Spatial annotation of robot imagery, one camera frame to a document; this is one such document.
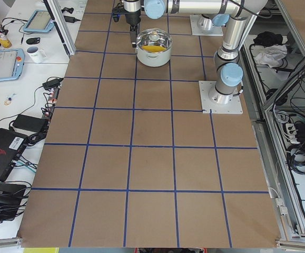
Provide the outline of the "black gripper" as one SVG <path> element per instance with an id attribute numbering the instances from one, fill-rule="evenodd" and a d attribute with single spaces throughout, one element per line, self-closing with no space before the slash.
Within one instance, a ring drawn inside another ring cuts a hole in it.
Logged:
<path id="1" fill-rule="evenodd" d="M 137 47 L 138 24 L 141 19 L 140 0 L 122 0 L 112 9 L 112 18 L 118 22 L 120 16 L 124 15 L 126 22 L 130 25 L 130 41 L 133 48 Z"/>

